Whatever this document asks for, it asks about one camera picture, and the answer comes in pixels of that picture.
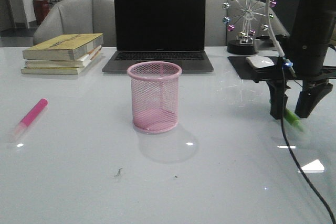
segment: laptop screen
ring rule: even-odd
[[[204,49],[205,0],[114,0],[119,51]]]

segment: computer mouse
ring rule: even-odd
[[[259,55],[246,57],[246,61],[253,68],[264,68],[274,65],[274,62],[269,57]]]

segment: pink mesh pencil cup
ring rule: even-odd
[[[147,61],[127,70],[131,77],[133,123],[140,131],[160,133],[178,122],[178,77],[182,69],[173,63]]]

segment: glossy table surface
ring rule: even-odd
[[[179,123],[162,134],[133,127],[130,78],[102,73],[115,48],[78,76],[23,75],[22,50],[0,48],[0,223],[331,223],[284,148],[266,83],[239,79],[225,48],[206,48],[213,73],[180,76]],[[293,111],[300,87],[288,84]],[[320,164],[308,177],[334,212],[335,97],[303,134],[285,124],[300,164]],[[22,145],[6,143],[41,98]]]

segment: laptop keyboard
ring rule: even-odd
[[[116,60],[203,60],[203,52],[119,52]]]

